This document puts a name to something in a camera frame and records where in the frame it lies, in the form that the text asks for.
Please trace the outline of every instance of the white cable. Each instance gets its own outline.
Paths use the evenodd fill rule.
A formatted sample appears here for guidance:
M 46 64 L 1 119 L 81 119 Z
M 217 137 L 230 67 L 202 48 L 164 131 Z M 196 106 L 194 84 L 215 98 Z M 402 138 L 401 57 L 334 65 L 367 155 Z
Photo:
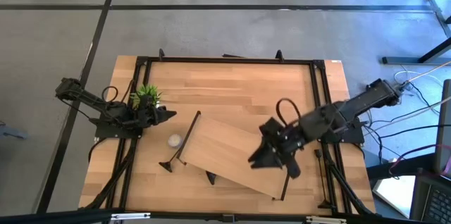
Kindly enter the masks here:
M 417 75 L 421 75 L 421 73 L 410 71 L 410 70 L 399 71 L 399 72 L 395 73 L 395 81 L 396 81 L 397 84 L 402 84 L 402 82 L 398 81 L 397 78 L 396 78 L 396 76 L 398 76 L 400 73 L 414 73 L 414 74 L 417 74 Z M 437 84 L 439 84 L 441 87 L 443 87 L 442 82 L 436 76 L 432 76 L 432 75 L 424 75 L 424 76 L 428 76 L 428 77 L 433 78 L 437 82 Z
M 415 77 L 413 77 L 412 79 L 410 79 L 410 80 L 408 80 L 408 81 L 409 81 L 409 82 L 412 82 L 412 81 L 418 79 L 419 77 L 423 77 L 423 76 L 425 76 L 425 75 L 428 75 L 429 73 L 432 73 L 433 71 L 435 71 L 435 70 L 437 70 L 437 69 L 439 69 L 439 68 L 442 68 L 443 66 L 446 66 L 446 65 L 449 64 L 449 63 L 451 63 L 451 61 L 448 61 L 448 62 L 446 62 L 446 63 L 444 63 L 444 64 L 442 64 L 442 65 L 439 65 L 439 66 L 437 66 L 437 67 L 434 67 L 434 68 L 430 69 L 429 71 L 427 71 L 427 72 L 425 72 L 425 73 L 422 73 L 422 74 L 420 74 L 420 75 L 418 75 L 418 76 L 415 76 Z
M 418 111 L 418 112 L 416 112 L 416 113 L 413 113 L 413 114 L 411 114 L 410 116 L 407 116 L 407 117 L 405 117 L 405 118 L 403 118 L 403 119 L 401 119 L 401 120 L 393 121 L 393 122 L 388 123 L 388 124 L 386 124 L 386 125 L 382 125 L 382 126 L 380 126 L 379 128 L 374 129 L 374 131 L 380 130 L 380 129 L 382 129 L 382 128 L 384 128 L 384 127 L 387 127 L 387 126 L 389 126 L 389 125 L 394 125 L 394 124 L 396 124 L 396 123 L 398 123 L 398 122 L 401 122 L 401 121 L 404 121 L 404 120 L 406 120 L 406 119 L 416 117 L 416 116 L 418 116 L 418 115 L 420 115 L 420 114 L 422 114 L 422 113 L 425 113 L 425 112 L 427 112 L 427 111 L 433 109 L 435 106 L 444 104 L 445 102 L 447 102 L 447 101 L 449 101 L 449 100 L 451 100 L 451 97 L 448 97 L 448 98 L 446 98 L 446 99 L 443 99 L 442 101 L 439 101 L 438 103 L 432 104 L 431 106 L 429 106 L 429 108 L 426 108 L 426 109 L 424 109 L 424 110 L 422 110 L 422 111 Z

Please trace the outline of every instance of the desk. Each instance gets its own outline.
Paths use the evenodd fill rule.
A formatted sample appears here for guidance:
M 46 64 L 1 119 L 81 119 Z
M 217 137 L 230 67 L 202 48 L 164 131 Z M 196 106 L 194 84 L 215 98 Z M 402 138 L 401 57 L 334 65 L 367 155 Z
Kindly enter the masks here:
M 135 56 L 119 56 L 116 61 L 111 85 L 118 88 L 120 97 L 132 79 L 136 60 Z M 341 62 L 325 61 L 325 65 L 332 101 L 348 99 Z M 141 71 L 140 77 L 143 77 L 144 68 Z M 158 164 L 175 153 L 167 145 L 168 137 L 174 133 L 184 137 L 197 111 L 248 132 L 259 133 L 258 126 L 270 116 L 276 116 L 275 105 L 282 97 L 291 98 L 301 113 L 314 109 L 309 72 L 309 66 L 243 64 L 238 58 L 237 63 L 153 62 L 149 83 L 163 92 L 161 103 L 178 114 L 144 131 L 137 146 L 125 209 L 330 215 L 330 210 L 317 208 L 323 201 L 319 165 L 314 156 L 314 149 L 321 148 L 318 142 L 312 142 L 304 151 L 297 152 L 295 158 L 302 174 L 295 180 L 290 179 L 284 201 L 272 200 L 268 195 L 220 177 L 212 186 L 204 170 L 184 166 L 179 161 L 172 162 L 172 173 Z M 281 112 L 286 120 L 295 118 L 290 105 L 282 105 Z M 93 151 L 80 206 L 90 203 L 111 177 L 117 147 L 117 139 L 107 139 Z M 366 207 L 374 211 L 362 153 L 348 144 L 341 144 L 341 149 L 347 181 Z M 116 188 L 113 206 L 118 206 L 121 183 Z M 336 181 L 335 188 L 338 208 L 342 211 L 342 198 Z

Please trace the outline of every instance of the green plant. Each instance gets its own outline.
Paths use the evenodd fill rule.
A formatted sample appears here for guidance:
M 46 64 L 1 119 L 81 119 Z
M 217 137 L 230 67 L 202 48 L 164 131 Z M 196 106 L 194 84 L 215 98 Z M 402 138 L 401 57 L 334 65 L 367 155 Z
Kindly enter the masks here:
M 133 101 L 132 107 L 134 109 L 138 108 L 138 106 L 140 105 L 140 97 L 142 97 L 144 95 L 149 95 L 152 97 L 152 105 L 154 105 L 154 106 L 161 98 L 161 93 L 158 93 L 158 88 L 156 86 L 142 85 L 136 91 L 136 93 L 130 94 L 130 96 L 132 97 L 132 101 Z

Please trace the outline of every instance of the keyboard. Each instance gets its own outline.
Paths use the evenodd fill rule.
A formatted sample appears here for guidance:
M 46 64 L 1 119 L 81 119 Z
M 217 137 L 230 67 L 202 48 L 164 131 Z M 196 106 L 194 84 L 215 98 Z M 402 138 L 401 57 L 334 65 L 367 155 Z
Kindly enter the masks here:
M 451 194 L 432 186 L 423 220 L 430 223 L 451 224 Z

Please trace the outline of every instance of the concrete floor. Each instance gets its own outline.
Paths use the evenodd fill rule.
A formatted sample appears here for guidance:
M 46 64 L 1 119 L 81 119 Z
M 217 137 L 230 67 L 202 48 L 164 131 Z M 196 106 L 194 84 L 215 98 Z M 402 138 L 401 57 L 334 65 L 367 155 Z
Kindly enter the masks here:
M 449 0 L 437 0 L 445 17 Z M 103 4 L 104 0 L 0 0 L 0 4 Z M 426 5 L 424 0 L 113 0 L 113 4 L 303 4 L 303 5 Z M 62 77 L 78 77 L 89 50 L 99 11 L 0 11 L 0 120 L 30 134 L 27 140 L 0 141 L 0 216 L 31 213 L 49 165 L 67 107 L 54 98 Z M 382 66 L 382 56 L 420 56 L 446 39 L 435 14 L 417 11 L 110 11 L 87 83 L 100 94 L 108 85 L 118 55 L 220 56 L 236 54 L 273 58 L 342 60 L 351 96 L 378 77 L 393 82 L 400 66 Z M 407 66 L 424 72 L 431 67 Z M 433 73 L 450 78 L 450 69 Z M 423 77 L 415 82 L 430 103 L 441 87 Z M 402 104 L 372 110 L 374 120 L 423 107 L 416 95 Z M 90 115 L 95 113 L 82 106 Z M 431 111 L 381 130 L 432 125 Z M 73 210 L 87 169 L 94 126 L 76 120 L 50 211 Z M 422 130 L 384 140 L 403 153 L 431 144 L 436 130 Z M 370 137 L 365 149 L 377 154 Z M 384 158 L 395 157 L 389 151 Z

